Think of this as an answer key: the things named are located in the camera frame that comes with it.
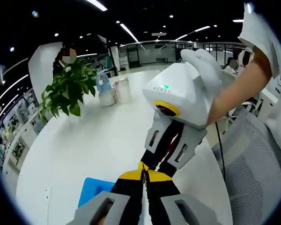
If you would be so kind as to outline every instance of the white container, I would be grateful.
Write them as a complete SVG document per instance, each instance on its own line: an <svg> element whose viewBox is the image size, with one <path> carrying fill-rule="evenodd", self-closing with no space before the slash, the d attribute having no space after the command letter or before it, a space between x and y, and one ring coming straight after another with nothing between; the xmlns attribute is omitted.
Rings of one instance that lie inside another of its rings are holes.
<svg viewBox="0 0 281 225"><path fill-rule="evenodd" d="M99 92L99 100L102 106L110 106L115 104L114 90L111 89L104 92Z"/></svg>
<svg viewBox="0 0 281 225"><path fill-rule="evenodd" d="M116 81L113 86L118 96L118 102L129 103L131 101L131 92L127 76Z"/></svg>

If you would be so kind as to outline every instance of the black cable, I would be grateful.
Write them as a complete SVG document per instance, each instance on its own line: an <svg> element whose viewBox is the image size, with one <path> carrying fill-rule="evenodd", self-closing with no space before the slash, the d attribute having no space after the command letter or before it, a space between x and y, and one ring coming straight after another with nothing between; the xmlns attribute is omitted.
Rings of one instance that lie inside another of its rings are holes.
<svg viewBox="0 0 281 225"><path fill-rule="evenodd" d="M223 177L224 177L224 181L226 181L226 170L225 170L225 163L224 163L223 147L222 147L220 131L219 131L217 122L215 122L215 126L216 126L217 137L219 138L219 143L220 143L220 148L221 148L221 157L222 157L222 162L223 162Z"/></svg>

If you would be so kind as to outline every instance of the blue cloth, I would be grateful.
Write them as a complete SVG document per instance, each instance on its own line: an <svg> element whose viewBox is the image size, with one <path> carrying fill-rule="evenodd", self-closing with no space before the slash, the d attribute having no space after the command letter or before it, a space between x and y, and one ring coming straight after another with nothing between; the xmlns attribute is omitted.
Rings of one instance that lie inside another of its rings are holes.
<svg viewBox="0 0 281 225"><path fill-rule="evenodd" d="M84 205L85 203L88 203L93 197L95 197L97 194L101 193L102 191L111 191L113 185L114 185L113 182L96 180L87 177L82 187L78 208Z"/></svg>
<svg viewBox="0 0 281 225"><path fill-rule="evenodd" d="M103 84L100 84L100 77L103 76ZM108 91L111 90L111 83L109 82L108 76L106 73L103 72L99 72L96 76L96 85L98 88L99 92L104 92L104 91Z"/></svg>

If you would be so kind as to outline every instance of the human arm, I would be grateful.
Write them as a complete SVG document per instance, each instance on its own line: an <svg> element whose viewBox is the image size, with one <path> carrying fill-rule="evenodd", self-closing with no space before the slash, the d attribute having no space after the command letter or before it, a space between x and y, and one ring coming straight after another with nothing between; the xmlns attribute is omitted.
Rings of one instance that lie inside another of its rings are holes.
<svg viewBox="0 0 281 225"><path fill-rule="evenodd" d="M214 98L207 120L207 125L217 121L228 111L257 95L265 88L272 77L268 58L254 47L254 59L247 65L236 81Z"/></svg>

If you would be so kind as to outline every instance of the black ceiling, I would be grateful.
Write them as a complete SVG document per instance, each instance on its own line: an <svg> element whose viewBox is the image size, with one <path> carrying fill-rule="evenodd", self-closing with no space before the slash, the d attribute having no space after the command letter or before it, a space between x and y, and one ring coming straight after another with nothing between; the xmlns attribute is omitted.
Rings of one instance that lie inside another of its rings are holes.
<svg viewBox="0 0 281 225"><path fill-rule="evenodd" d="M233 19L243 18L244 6L239 0L233 1L233 4L191 0L99 2L108 10L102 12L87 0L0 1L0 64L8 69L30 57L39 45L58 41L74 45L78 55L106 52L97 35L110 41L107 42L109 45L135 42L116 24L117 20L125 24L139 41L155 40L156 37L152 37L151 33L158 32L167 33L160 40L174 40L209 25L210 29L190 34L181 40L239 42L237 37L242 23L232 22ZM32 16L34 10L39 17ZM15 51L10 52L10 47L14 47ZM0 85L0 94L28 74L27 62L6 73L6 83ZM17 94L17 88L23 86L30 88L30 79L23 80L9 91L6 101Z"/></svg>

